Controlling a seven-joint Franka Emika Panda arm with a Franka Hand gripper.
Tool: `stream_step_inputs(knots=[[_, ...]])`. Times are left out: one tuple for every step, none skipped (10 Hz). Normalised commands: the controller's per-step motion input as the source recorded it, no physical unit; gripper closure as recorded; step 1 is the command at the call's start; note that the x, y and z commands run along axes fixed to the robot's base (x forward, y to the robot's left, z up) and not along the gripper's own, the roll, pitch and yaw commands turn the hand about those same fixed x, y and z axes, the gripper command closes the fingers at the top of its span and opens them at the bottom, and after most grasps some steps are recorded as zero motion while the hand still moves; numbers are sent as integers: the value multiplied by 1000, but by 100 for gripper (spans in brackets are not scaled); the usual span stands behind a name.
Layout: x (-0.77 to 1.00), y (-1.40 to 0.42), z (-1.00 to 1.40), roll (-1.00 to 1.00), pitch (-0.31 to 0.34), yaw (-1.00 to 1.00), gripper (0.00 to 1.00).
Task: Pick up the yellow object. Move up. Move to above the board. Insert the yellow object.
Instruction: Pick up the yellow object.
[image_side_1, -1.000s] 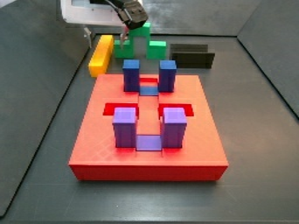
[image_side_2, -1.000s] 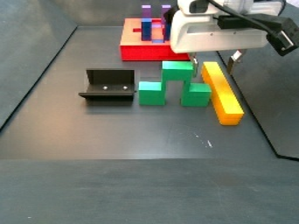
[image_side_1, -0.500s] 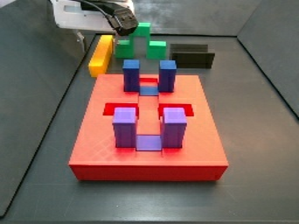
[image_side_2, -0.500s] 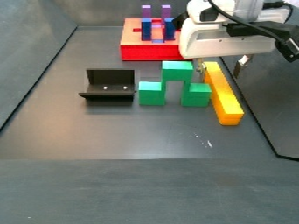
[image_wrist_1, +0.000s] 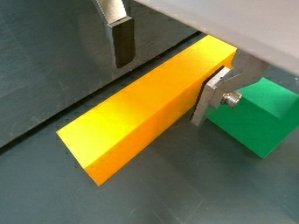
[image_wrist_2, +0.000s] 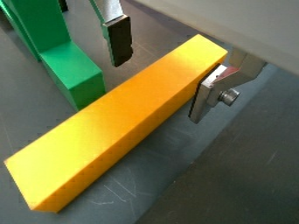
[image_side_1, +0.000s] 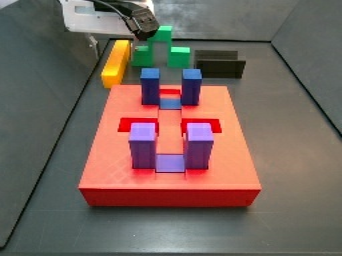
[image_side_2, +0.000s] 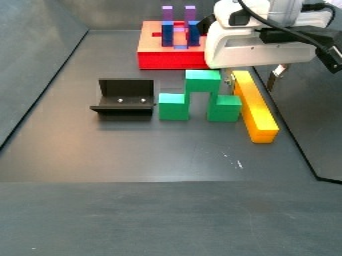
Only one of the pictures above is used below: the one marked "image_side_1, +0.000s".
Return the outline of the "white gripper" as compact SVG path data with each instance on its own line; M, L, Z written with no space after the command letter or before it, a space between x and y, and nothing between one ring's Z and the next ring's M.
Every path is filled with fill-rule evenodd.
M65 25L73 32L154 36L153 0L59 0Z

